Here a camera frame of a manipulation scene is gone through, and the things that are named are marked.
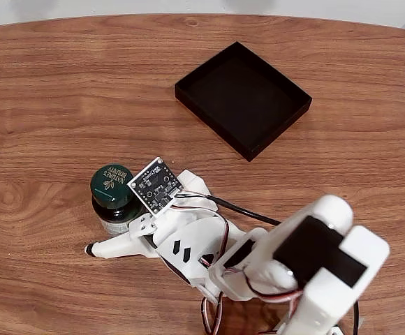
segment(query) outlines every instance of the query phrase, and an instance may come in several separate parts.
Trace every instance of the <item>robotic arm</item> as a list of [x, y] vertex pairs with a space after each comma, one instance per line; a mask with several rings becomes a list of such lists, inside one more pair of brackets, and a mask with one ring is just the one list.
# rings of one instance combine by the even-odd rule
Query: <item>robotic arm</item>
[[[188, 170], [177, 178], [184, 189], [209, 194], [204, 181]], [[221, 293], [235, 301], [290, 301], [274, 334], [332, 334], [389, 255], [380, 237], [351, 227], [352, 209], [334, 195], [324, 195], [269, 232], [241, 231], [206, 198], [176, 198], [173, 204], [160, 216], [142, 215], [128, 232], [89, 244], [85, 252], [103, 258], [160, 257], [218, 305]]]

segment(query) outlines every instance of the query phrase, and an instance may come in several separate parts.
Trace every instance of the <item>black tray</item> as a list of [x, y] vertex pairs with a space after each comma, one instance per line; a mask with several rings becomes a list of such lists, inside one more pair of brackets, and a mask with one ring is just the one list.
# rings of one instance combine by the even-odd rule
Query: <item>black tray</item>
[[175, 95], [248, 161], [311, 104], [307, 93], [238, 42], [176, 83]]

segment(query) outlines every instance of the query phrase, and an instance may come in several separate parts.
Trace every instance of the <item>circuit board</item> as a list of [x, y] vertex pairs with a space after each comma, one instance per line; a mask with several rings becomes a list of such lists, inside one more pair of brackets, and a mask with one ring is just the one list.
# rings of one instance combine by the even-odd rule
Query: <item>circuit board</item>
[[182, 190], [181, 183], [160, 157], [132, 178], [128, 186], [155, 216], [167, 209]]

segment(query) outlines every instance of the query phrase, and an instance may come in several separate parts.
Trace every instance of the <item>white plastic part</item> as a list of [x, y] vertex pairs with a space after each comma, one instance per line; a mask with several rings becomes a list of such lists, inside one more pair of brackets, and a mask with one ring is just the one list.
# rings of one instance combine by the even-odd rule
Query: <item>white plastic part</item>
[[255, 295], [248, 289], [243, 273], [226, 272], [224, 264], [240, 249], [248, 240], [258, 241], [263, 236], [267, 235], [267, 231], [263, 228], [254, 228], [247, 232], [242, 237], [237, 239], [237, 242], [229, 248], [218, 262], [209, 268], [209, 278], [216, 284], [229, 299], [235, 301], [250, 300]]
[[389, 255], [387, 242], [362, 226], [354, 227], [339, 248], [367, 267], [351, 288], [325, 268], [307, 283], [283, 335], [325, 335], [352, 307]]
[[344, 335], [344, 333], [339, 327], [333, 327], [330, 329], [327, 335]]
[[216, 257], [224, 230], [225, 223], [220, 218], [201, 218], [171, 234], [156, 252], [178, 269], [192, 286], [204, 284], [207, 269], [198, 260], [207, 254]]
[[129, 255], [144, 255], [148, 258], [157, 258], [156, 251], [145, 241], [144, 238], [130, 238], [130, 232], [107, 239], [103, 242], [96, 242], [91, 252], [96, 257], [115, 258]]
[[[335, 195], [324, 195], [287, 218], [257, 243], [251, 255], [242, 263], [245, 266], [244, 273], [248, 278], [257, 277], [257, 273], [263, 269], [262, 263], [273, 260], [276, 249], [307, 216], [313, 216], [321, 220], [341, 235], [344, 235], [350, 229], [353, 222], [353, 211], [345, 200]], [[255, 288], [264, 293], [281, 292], [281, 290], [278, 290], [278, 283], [273, 281], [268, 284], [264, 284], [263, 281], [254, 284]]]

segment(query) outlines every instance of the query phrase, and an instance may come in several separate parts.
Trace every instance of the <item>wood grain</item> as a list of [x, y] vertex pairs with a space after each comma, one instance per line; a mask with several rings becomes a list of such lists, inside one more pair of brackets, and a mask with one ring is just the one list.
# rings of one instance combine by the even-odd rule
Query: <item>wood grain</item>
[[[251, 163], [173, 92], [236, 40], [314, 98]], [[200, 295], [161, 261], [83, 253], [106, 238], [93, 172], [109, 162], [137, 172], [156, 156], [276, 218], [345, 197], [392, 251], [362, 296], [360, 334], [405, 334], [405, 30], [229, 15], [0, 27], [0, 334], [203, 334]], [[221, 334], [255, 334], [284, 309], [226, 301]], [[343, 325], [351, 334], [350, 315]]]

